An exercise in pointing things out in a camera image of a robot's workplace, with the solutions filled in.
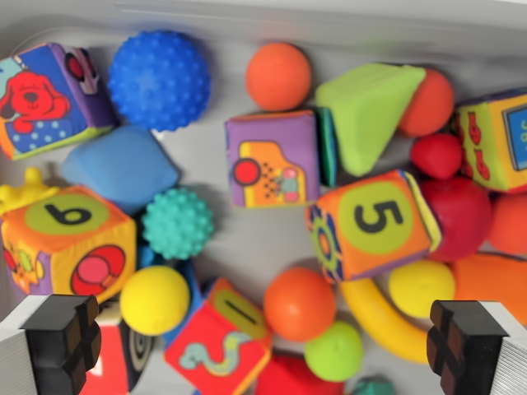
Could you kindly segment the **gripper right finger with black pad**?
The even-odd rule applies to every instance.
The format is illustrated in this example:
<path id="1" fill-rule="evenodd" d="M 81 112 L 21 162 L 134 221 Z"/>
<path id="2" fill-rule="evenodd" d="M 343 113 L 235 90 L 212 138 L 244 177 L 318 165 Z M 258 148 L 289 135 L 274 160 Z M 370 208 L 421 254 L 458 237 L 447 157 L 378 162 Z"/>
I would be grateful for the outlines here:
<path id="1" fill-rule="evenodd" d="M 526 326 L 496 301 L 436 300 L 427 360 L 445 394 L 525 394 Z"/>

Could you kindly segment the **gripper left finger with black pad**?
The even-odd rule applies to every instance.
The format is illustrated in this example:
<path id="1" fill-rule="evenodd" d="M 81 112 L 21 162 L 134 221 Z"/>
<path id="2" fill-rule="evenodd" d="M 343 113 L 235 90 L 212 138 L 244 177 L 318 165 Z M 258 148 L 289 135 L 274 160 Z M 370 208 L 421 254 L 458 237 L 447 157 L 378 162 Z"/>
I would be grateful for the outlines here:
<path id="1" fill-rule="evenodd" d="M 28 295 L 1 321 L 2 394 L 79 394 L 98 361 L 93 295 Z"/>

